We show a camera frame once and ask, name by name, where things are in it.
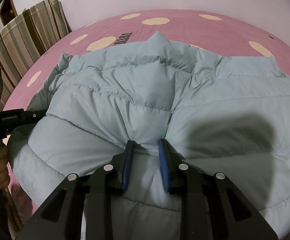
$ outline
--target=pink bedsheet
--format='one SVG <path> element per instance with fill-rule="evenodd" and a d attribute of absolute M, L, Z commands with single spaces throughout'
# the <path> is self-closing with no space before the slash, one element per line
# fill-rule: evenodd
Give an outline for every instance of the pink bedsheet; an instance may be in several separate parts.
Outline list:
<path fill-rule="evenodd" d="M 151 10 L 101 20 L 68 34 L 26 73 L 4 110 L 26 109 L 33 95 L 58 63 L 62 52 L 80 55 L 114 43 L 145 41 L 156 31 L 167 39 L 199 46 L 223 56 L 271 56 L 290 75 L 290 47 L 272 34 L 245 22 L 194 10 Z M 9 190 L 24 220 L 37 206 L 22 190 L 9 167 Z"/>

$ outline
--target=polka dot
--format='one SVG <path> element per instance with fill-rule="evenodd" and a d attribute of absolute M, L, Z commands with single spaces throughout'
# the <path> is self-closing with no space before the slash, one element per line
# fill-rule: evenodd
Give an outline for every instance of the polka dot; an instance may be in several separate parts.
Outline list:
<path fill-rule="evenodd" d="M 95 42 L 91 43 L 87 47 L 86 50 L 95 51 L 95 50 L 98 50 L 98 49 L 104 49 L 107 46 L 111 45 L 115 40 L 116 40 L 116 38 L 114 36 L 102 38 L 102 39 L 100 39 L 98 41 L 95 41 Z"/>
<path fill-rule="evenodd" d="M 73 41 L 71 42 L 71 45 L 78 43 L 78 42 L 81 41 L 82 39 L 86 38 L 87 35 L 88 35 L 88 34 L 84 34 L 84 35 L 78 37 L 77 39 L 73 40 Z"/>
<path fill-rule="evenodd" d="M 209 15 L 209 14 L 200 14 L 199 16 L 203 17 L 205 19 L 208 19 L 208 20 L 214 20 L 214 21 L 221 21 L 222 20 L 221 18 L 219 18 L 217 16 Z"/>
<path fill-rule="evenodd" d="M 140 13 L 132 13 L 132 14 L 129 14 L 129 15 L 122 17 L 121 20 L 132 19 L 132 18 L 138 17 L 140 15 L 141 15 Z"/>
<path fill-rule="evenodd" d="M 88 25 L 85 25 L 84 28 L 86 28 L 86 27 L 88 27 L 88 26 L 91 26 L 91 25 L 93 25 L 94 23 L 96 23 L 96 22 L 93 22 L 93 23 L 90 23 L 90 24 L 88 24 Z"/>
<path fill-rule="evenodd" d="M 29 87 L 30 85 L 32 85 L 34 83 L 34 81 L 39 77 L 39 75 L 41 75 L 41 70 L 37 71 L 34 76 L 32 76 L 32 78 L 30 79 L 30 81 L 27 83 L 27 87 Z"/>
<path fill-rule="evenodd" d="M 3 139 L 3 143 L 5 145 L 7 145 L 7 142 L 9 141 L 9 138 L 10 138 L 11 135 L 8 135 L 6 138 Z"/>
<path fill-rule="evenodd" d="M 268 49 L 266 49 L 263 45 L 259 44 L 256 41 L 250 41 L 249 45 L 254 50 L 257 50 L 260 54 L 264 55 L 265 57 L 273 56 L 272 53 Z"/>
<path fill-rule="evenodd" d="M 167 18 L 152 18 L 152 19 L 147 19 L 145 21 L 142 21 L 142 23 L 145 25 L 161 25 L 161 24 L 166 24 L 168 22 L 169 22 L 169 19 Z"/>
<path fill-rule="evenodd" d="M 189 44 L 190 46 L 194 46 L 194 47 L 196 47 L 196 48 L 200 48 L 200 49 L 203 49 L 203 48 L 201 48 L 200 46 L 197 46 L 197 45 L 193 45 L 193 44 Z"/>

